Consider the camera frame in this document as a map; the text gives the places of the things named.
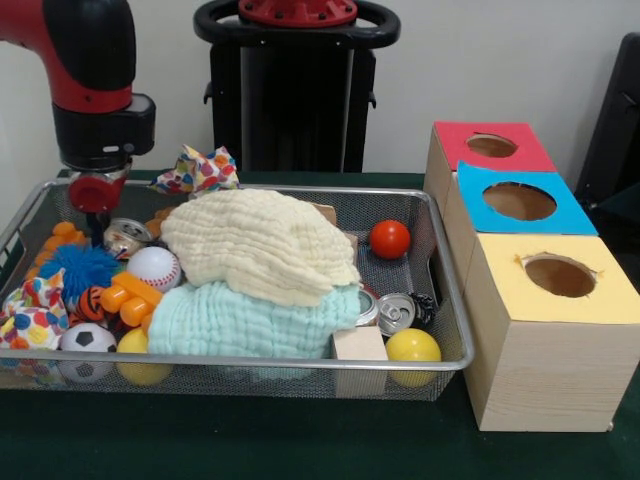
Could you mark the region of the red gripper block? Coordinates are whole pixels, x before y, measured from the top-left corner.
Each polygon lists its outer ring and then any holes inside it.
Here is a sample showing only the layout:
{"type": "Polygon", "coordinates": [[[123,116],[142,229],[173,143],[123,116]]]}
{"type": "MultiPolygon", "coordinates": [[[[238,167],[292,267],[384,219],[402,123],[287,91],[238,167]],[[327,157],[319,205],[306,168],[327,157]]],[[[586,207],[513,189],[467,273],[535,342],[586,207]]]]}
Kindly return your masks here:
{"type": "Polygon", "coordinates": [[[127,172],[74,172],[70,176],[69,200],[76,210],[90,213],[89,228],[93,247],[104,245],[106,212],[118,206],[127,177],[127,172]]]}

